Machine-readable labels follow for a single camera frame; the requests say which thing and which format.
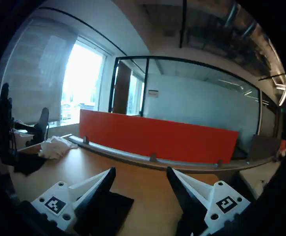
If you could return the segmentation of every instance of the black cloth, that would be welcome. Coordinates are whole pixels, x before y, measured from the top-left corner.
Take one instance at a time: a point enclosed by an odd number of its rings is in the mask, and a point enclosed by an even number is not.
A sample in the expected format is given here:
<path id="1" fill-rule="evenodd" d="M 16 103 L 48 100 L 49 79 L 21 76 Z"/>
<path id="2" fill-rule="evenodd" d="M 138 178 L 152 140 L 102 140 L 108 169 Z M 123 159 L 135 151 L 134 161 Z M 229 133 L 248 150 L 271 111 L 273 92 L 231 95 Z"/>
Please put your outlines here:
<path id="1" fill-rule="evenodd" d="M 45 158 L 39 157 L 38 154 L 18 153 L 17 155 L 18 162 L 14 165 L 14 172 L 20 172 L 26 176 L 39 170 L 46 161 Z"/>
<path id="2" fill-rule="evenodd" d="M 134 200 L 108 192 L 96 203 L 89 218 L 89 233 L 92 236 L 116 235 L 125 221 Z"/>

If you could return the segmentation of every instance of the white desk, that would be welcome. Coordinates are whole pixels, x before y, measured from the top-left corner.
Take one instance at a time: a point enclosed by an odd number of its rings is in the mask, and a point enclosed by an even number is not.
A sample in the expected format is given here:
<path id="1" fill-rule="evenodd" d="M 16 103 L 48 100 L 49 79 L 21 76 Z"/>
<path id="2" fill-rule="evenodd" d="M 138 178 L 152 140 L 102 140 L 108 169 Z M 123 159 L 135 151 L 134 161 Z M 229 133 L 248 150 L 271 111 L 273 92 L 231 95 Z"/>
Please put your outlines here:
<path id="1" fill-rule="evenodd" d="M 280 162 L 269 162 L 239 172 L 256 199 L 261 195 L 263 187 L 270 181 L 280 164 Z"/>
<path id="2" fill-rule="evenodd" d="M 40 145 L 23 150 L 35 153 Z M 37 172 L 25 177 L 13 173 L 11 179 L 21 201 L 32 201 L 57 181 L 69 185 L 90 178 L 110 167 L 116 167 L 116 178 L 110 191 L 134 199 L 120 236 L 174 235 L 182 210 L 169 184 L 165 171 L 125 164 L 85 149 L 73 149 L 60 160 L 48 160 Z M 208 184 L 218 178 L 214 174 L 190 174 Z"/>

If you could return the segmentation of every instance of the black office chair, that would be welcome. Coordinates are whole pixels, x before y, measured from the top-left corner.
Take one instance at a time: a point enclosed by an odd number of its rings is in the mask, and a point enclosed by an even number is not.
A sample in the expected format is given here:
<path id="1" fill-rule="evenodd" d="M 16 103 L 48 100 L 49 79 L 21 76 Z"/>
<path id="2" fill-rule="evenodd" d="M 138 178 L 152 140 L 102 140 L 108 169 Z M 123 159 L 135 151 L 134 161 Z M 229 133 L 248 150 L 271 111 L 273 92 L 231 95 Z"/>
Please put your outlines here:
<path id="1" fill-rule="evenodd" d="M 26 142 L 26 146 L 32 146 L 34 144 L 39 144 L 45 140 L 45 132 L 48 126 L 49 110 L 47 107 L 42 109 L 42 114 L 40 115 L 39 121 L 34 125 L 34 132 L 28 132 L 28 134 L 34 135 L 33 139 Z"/>
<path id="2" fill-rule="evenodd" d="M 34 144 L 39 144 L 45 140 L 45 132 L 48 125 L 48 118 L 49 118 L 49 110 L 47 107 L 44 107 L 42 109 L 42 114 L 40 115 L 39 121 L 37 124 L 34 125 L 34 127 L 15 123 L 16 129 L 25 129 L 27 130 L 27 134 L 34 135 L 33 139 L 26 142 L 26 146 L 32 146 Z"/>

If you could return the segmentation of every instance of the glass wall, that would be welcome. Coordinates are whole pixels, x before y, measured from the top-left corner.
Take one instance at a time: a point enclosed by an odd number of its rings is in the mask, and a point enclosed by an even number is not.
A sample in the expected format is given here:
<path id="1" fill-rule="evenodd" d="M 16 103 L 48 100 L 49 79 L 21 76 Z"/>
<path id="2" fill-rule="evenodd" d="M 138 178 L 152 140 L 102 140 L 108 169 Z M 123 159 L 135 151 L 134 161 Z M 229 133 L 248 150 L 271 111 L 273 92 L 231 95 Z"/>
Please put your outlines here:
<path id="1" fill-rule="evenodd" d="M 119 60 L 114 76 L 112 112 L 131 116 L 141 114 L 146 59 Z"/>
<path id="2" fill-rule="evenodd" d="M 150 59 L 144 117 L 238 131 L 237 147 L 248 152 L 259 127 L 259 110 L 259 90 L 235 76 Z"/>

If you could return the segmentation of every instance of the wall sign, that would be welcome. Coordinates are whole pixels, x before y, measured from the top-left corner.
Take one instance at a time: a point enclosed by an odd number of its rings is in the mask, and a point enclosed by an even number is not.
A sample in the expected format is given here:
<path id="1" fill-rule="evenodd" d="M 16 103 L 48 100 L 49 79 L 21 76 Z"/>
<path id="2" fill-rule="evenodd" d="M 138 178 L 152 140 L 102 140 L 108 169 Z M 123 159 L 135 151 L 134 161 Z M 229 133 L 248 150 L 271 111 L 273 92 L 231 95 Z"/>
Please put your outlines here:
<path id="1" fill-rule="evenodd" d="M 158 90 L 149 90 L 149 91 L 148 91 L 148 95 L 149 95 L 150 97 L 158 98 Z"/>

